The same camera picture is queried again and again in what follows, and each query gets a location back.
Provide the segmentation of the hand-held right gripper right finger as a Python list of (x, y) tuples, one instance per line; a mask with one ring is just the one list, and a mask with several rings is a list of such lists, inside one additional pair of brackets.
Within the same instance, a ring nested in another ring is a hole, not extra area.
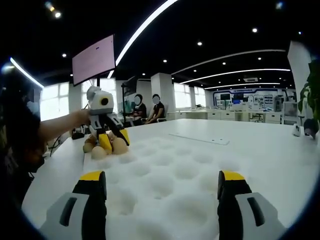
[(238, 172), (219, 172), (217, 200), (220, 240), (278, 240), (286, 231), (277, 209)]

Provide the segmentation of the person's left hand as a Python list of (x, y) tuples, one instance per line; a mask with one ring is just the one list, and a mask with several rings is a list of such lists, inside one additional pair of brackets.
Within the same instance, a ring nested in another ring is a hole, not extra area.
[(75, 117), (75, 126), (79, 127), (81, 125), (89, 126), (91, 124), (90, 120), (90, 110), (89, 109), (81, 109), (74, 113)]

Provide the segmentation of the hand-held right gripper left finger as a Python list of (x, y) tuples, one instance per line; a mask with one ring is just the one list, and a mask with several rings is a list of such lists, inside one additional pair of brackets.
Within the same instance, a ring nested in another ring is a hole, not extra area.
[(86, 173), (47, 210), (39, 231), (47, 240), (105, 240), (106, 200), (105, 172)]

